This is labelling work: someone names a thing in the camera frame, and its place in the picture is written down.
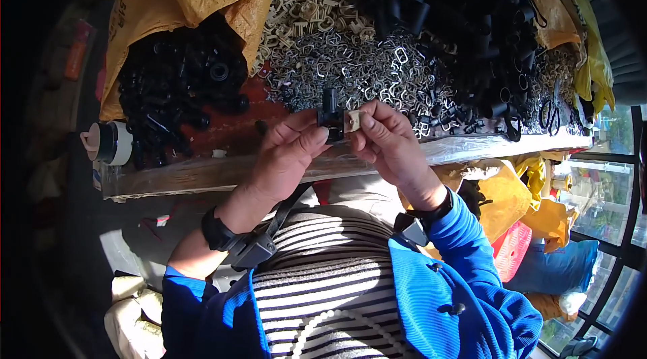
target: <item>floor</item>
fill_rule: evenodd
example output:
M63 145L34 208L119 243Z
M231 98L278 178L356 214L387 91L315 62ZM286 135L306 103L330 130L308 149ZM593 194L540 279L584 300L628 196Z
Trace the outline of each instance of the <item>floor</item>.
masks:
M113 0L102 0L88 18L98 29L87 68L78 111L78 130L97 121L99 101L94 96L96 77L103 65L107 26ZM161 290L166 261L177 242L199 226L208 207L226 197L202 193L134 199L126 203L104 201L92 184L92 166L78 137L69 145L67 214L59 239L63 243L65 275L85 307L104 313L110 305L110 286L116 270L143 276ZM169 214L166 226L155 233L140 225L142 218Z

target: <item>wooden table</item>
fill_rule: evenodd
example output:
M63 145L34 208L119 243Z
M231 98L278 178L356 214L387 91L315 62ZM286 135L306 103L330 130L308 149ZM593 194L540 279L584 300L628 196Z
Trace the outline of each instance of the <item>wooden table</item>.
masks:
M542 150L590 148L591 137L568 135L561 130L555 137L522 135L517 143L502 135L446 137L423 143L427 163L431 166L491 157L506 157ZM199 158L154 169L134 171L131 167L101 167L101 189L104 198L132 199L145 196L172 195L231 190L250 173L254 155L223 159ZM303 181L318 181L375 173L372 165L353 156L348 145L331 148L316 158Z

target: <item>black handle scissors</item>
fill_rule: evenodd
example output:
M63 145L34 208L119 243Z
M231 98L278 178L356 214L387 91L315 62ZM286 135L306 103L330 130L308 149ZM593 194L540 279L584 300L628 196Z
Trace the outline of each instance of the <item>black handle scissors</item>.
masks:
M555 80L553 97L545 101L539 110L539 126L541 126L542 129L548 130L548 134L551 137L559 133L560 126L562 124L558 107L558 97L561 84L562 80Z

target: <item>striped shirt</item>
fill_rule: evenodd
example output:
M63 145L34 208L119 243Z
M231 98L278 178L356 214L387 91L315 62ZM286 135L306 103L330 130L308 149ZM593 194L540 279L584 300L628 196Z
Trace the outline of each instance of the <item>striped shirt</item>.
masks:
M276 234L276 254L252 280L273 358L290 358L304 326L335 309L371 318L402 342L387 246L391 234L392 229L376 219L322 215L287 223ZM314 329L300 355L356 357L402 354L358 320L334 317Z

